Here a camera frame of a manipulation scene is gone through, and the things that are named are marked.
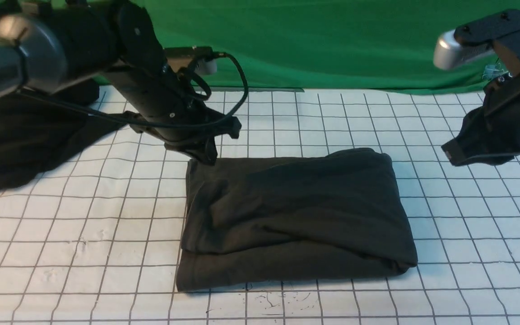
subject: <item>green backdrop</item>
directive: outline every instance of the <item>green backdrop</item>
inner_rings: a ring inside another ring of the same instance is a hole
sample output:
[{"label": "green backdrop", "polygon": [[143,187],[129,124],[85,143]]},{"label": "green backdrop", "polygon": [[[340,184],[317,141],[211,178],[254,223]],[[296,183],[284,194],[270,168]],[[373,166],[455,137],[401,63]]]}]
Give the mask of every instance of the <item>green backdrop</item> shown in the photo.
[{"label": "green backdrop", "polygon": [[[64,0],[53,0],[63,4]],[[477,90],[485,59],[450,72],[432,64],[436,40],[520,0],[136,0],[165,47],[233,54],[253,87]],[[239,86],[231,63],[207,80]]]}]

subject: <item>white grid mat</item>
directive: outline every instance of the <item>white grid mat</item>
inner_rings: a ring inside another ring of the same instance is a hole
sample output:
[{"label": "white grid mat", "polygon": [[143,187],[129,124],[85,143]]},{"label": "white grid mat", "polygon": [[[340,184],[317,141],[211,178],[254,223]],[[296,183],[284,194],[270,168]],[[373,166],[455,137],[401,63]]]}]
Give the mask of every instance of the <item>white grid mat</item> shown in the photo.
[{"label": "white grid mat", "polygon": [[[520,158],[455,168],[440,149],[482,98],[252,93],[240,139],[217,141],[221,157],[389,154],[419,255],[404,276],[175,292],[187,157],[128,127],[0,193],[1,323],[520,325]],[[111,87],[98,106],[134,111]]]}]

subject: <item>fabric fold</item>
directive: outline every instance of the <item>fabric fold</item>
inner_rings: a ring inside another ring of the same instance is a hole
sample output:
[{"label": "fabric fold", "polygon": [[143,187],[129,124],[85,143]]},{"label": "fabric fold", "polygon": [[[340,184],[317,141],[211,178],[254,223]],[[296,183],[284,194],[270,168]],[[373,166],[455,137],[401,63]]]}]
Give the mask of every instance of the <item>fabric fold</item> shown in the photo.
[{"label": "fabric fold", "polygon": [[186,187],[180,291],[394,276],[417,265],[386,154],[190,161]]}]

